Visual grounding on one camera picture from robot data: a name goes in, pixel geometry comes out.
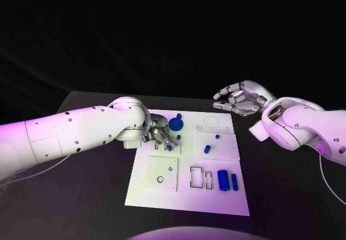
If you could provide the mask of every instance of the robotic hand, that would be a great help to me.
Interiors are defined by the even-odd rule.
[[[213,96],[229,94],[229,103],[212,106],[242,117],[261,113],[249,128],[259,141],[268,137],[287,150],[310,146],[320,155],[346,166],[346,111],[326,111],[317,104],[292,97],[275,98],[256,82],[245,80],[220,89]]]
[[[83,152],[114,139],[125,149],[144,142],[176,147],[167,119],[150,114],[134,97],[119,97],[108,106],[92,106],[0,125],[0,180],[39,163]]]

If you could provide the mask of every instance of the white board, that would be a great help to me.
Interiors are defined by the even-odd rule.
[[[170,130],[170,138],[179,143],[179,147],[168,151],[163,149],[161,144],[158,146],[161,149],[155,150],[155,141],[141,143],[141,148],[135,152],[124,204],[147,208],[249,216],[230,114],[151,109],[148,112],[163,115],[167,120],[174,118],[177,113],[181,114],[183,128],[180,131]],[[207,154],[203,152],[206,145],[212,147]],[[166,172],[161,183],[157,182],[157,177],[160,177],[158,172],[163,171],[150,172],[150,166],[153,168],[150,159],[157,160],[155,168],[164,170],[173,164],[171,160],[177,160],[176,175],[171,171],[171,174]],[[158,162],[160,159],[170,160],[163,163]],[[202,188],[190,187],[190,167],[202,168]],[[219,170],[228,172],[229,191],[219,190]],[[209,173],[212,189],[206,189]],[[230,174],[236,174],[238,191],[233,191],[232,188]],[[170,189],[174,184],[173,175],[176,176],[176,188]],[[144,187],[148,179],[153,184],[150,190]]]

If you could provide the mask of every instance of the blue object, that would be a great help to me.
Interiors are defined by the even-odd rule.
[[[168,123],[168,128],[173,131],[179,131],[183,128],[183,121],[181,121],[181,114],[179,113],[174,118],[170,119]]]
[[[217,186],[220,191],[229,191],[229,175],[226,170],[217,171]]]
[[[210,150],[210,146],[206,145],[206,146],[204,146],[204,149],[203,149],[203,153],[207,154],[207,153],[209,153],[209,150]]]
[[[230,177],[232,177],[232,189],[238,191],[236,175],[230,174]]]

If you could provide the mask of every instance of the metal robotic hand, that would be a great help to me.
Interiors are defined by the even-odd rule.
[[[275,96],[268,89],[251,80],[241,81],[220,89],[213,95],[213,99],[219,99],[226,94],[229,94],[229,103],[215,102],[212,106],[235,112],[242,117],[256,112],[262,113],[271,102],[275,101]]]
[[[170,127],[166,117],[151,113],[150,119],[150,129],[141,138],[142,142],[155,141],[155,148],[161,143],[164,144],[164,149],[167,149],[168,146],[176,148],[177,144],[170,139]]]

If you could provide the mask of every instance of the black background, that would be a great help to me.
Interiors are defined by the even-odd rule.
[[[53,114],[73,90],[212,99],[245,79],[344,109],[337,7],[262,7],[1,1],[0,122]],[[344,168],[328,166],[343,195]]]

